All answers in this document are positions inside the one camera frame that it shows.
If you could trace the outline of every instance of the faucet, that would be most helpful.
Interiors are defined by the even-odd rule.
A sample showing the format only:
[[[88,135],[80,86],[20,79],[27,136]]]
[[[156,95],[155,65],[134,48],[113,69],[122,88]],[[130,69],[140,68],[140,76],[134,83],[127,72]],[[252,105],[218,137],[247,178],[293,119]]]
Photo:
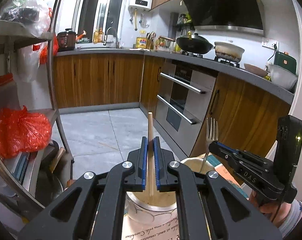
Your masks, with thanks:
[[[107,29],[106,36],[107,36],[107,38],[108,38],[108,33],[109,33],[109,30],[110,30],[110,29],[113,29],[114,32],[115,32],[115,39],[116,39],[116,41],[115,41],[115,47],[116,47],[117,49],[119,49],[118,33],[116,32],[116,29],[115,29],[114,27],[110,27],[110,28]],[[107,45],[107,38],[106,38],[105,42],[103,43],[104,46]]]

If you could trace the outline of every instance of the kitchen counter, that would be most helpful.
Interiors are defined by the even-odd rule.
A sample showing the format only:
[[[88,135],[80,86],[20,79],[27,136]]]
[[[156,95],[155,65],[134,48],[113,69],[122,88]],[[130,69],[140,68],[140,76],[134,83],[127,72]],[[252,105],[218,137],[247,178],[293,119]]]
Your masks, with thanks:
[[[282,87],[279,87],[272,82],[261,78],[257,75],[254,75],[250,72],[245,71],[244,69],[239,69],[235,67],[230,67],[225,64],[205,59],[205,58],[197,58],[197,57],[190,57],[181,54],[175,53],[168,53],[168,52],[161,52],[161,51],[143,51],[143,50],[130,50],[130,49],[81,49],[81,50],[72,50],[72,51],[64,51],[59,52],[57,57],[59,56],[66,56],[66,55],[80,55],[80,54],[138,54],[138,55],[148,55],[153,57],[161,57],[167,59],[174,59],[183,61],[186,63],[203,66],[209,69],[216,70],[218,72],[222,72],[224,74],[233,76],[235,78],[241,79],[245,82],[248,82],[256,87],[259,87],[272,95],[280,98],[281,100],[285,101],[288,104],[292,104],[294,94],[285,90]]]

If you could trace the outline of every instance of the electrical outlet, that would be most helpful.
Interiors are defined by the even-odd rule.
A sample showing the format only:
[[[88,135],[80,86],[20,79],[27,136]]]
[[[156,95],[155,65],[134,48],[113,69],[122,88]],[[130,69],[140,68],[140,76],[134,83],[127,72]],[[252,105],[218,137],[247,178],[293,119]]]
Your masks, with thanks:
[[[277,50],[279,50],[279,42],[276,40],[271,40],[268,38],[263,38],[262,39],[262,47],[266,47],[269,49],[274,49],[274,45],[276,44]]]

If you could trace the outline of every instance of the fork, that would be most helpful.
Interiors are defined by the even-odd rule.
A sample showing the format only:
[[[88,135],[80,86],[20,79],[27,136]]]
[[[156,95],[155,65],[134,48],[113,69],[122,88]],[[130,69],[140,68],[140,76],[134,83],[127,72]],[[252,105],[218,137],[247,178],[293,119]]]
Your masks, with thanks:
[[[207,142],[207,146],[209,146],[210,143],[218,140],[218,122],[215,119],[213,119],[213,121],[212,121],[212,117],[211,117],[210,118],[210,130],[209,130],[208,118],[206,119],[206,121],[207,121],[206,142]],[[202,162],[202,165],[200,168],[200,173],[202,173],[202,171],[204,169],[208,156],[209,156],[209,152],[207,152],[203,158],[203,162]]]

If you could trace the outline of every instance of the metal screw cap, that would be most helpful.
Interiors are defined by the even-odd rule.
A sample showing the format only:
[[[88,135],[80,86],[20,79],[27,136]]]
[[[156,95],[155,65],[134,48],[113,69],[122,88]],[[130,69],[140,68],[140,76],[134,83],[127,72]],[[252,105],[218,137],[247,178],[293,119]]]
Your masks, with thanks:
[[[219,174],[216,171],[209,171],[208,175],[212,179],[216,179],[219,176]]]
[[[132,167],[132,162],[126,161],[126,162],[122,163],[122,167],[124,167],[126,169],[131,168]]]
[[[85,179],[92,179],[92,178],[94,177],[94,173],[88,171],[88,172],[84,173],[83,177],[84,177]]]
[[[169,165],[170,165],[171,167],[173,167],[173,168],[177,168],[177,167],[180,166],[180,163],[177,162],[177,161],[172,161],[172,162],[169,163]]]

